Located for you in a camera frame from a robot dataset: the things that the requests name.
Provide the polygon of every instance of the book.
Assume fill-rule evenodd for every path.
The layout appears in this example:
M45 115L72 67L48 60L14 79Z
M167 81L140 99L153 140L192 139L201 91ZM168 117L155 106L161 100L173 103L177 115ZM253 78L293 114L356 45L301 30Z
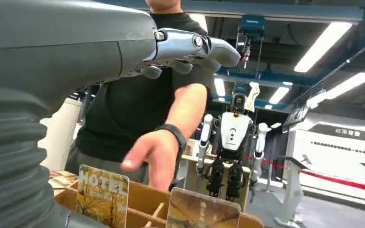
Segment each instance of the book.
M81 165L77 212L110 228L125 228L128 192L127 176Z
M173 188L166 228L237 228L239 218L237 203Z

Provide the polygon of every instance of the watch strap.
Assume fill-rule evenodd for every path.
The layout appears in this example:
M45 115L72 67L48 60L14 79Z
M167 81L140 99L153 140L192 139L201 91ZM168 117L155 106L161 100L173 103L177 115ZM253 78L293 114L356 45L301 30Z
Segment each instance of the watch strap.
M182 153L185 148L187 147L187 140L185 139L183 133L180 131L180 129L178 129L176 126L172 125L172 124L163 124L159 127L156 128L156 131L158 130L167 130L169 132L171 132L175 138L178 141L178 153Z

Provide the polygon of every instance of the exhibition booth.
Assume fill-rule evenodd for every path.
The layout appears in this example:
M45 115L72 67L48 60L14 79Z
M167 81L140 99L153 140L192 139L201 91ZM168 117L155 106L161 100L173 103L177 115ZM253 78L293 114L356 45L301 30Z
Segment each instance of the exhibition booth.
M287 133L286 156L309 168L300 173L303 187L365 204L365 121L310 112Z

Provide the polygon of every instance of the red stripe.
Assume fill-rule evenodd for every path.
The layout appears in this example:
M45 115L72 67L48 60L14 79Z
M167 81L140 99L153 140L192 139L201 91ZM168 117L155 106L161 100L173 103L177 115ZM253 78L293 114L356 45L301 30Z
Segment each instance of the red stripe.
M252 160L252 158L248 157L248 156L246 156L244 159ZM269 161L265 159L265 160L262 161L262 163L269 163ZM276 164L275 162L272 163L272 166L276 167L276 168L284 169L284 166ZM310 176L313 176L313 177L323 179L323 180L327 180L327 181L331 181L331 182L334 182L334 183L339 183L339 184L343 184L343 185L346 185L346 186L351 186L351 187L354 187L354 188L365 190L365 184L359 184L359 183L351 182L351 181L348 181L348 180L345 181L345 180L341 180L341 179L337 179L337 178L327 177L327 176L323 176L323 175L316 174L316 173L306 171L306 170L300 170L300 172L302 172L304 174L307 174L307 175L310 175Z
M351 186L351 187L354 187L354 188L365 190L365 184L359 184L359 183L354 183L354 182L351 182L351 181L348 181L348 180L345 181L345 180L340 180L340 179L336 179L336 178L332 178L332 177L327 177L327 176L323 176L323 175L316 174L316 173L313 173L313 172L309 172L309 171L306 171L306 170L301 170L301 172L305 173L307 175L313 176L313 177L323 179L323 180L327 180L327 181L331 181L331 182L335 182L335 183L339 183L339 184L343 184L343 185L347 185L347 186Z

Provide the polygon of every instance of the man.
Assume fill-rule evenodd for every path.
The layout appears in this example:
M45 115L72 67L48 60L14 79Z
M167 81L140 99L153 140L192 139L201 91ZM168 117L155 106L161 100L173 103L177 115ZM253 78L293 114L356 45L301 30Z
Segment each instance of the man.
M146 0L158 28L207 35L181 9L181 0ZM189 139L211 99L212 75L195 67L188 75L164 69L158 79L125 77L101 86L86 114L66 170L86 164L168 190L180 140ZM170 129L156 130L167 124Z

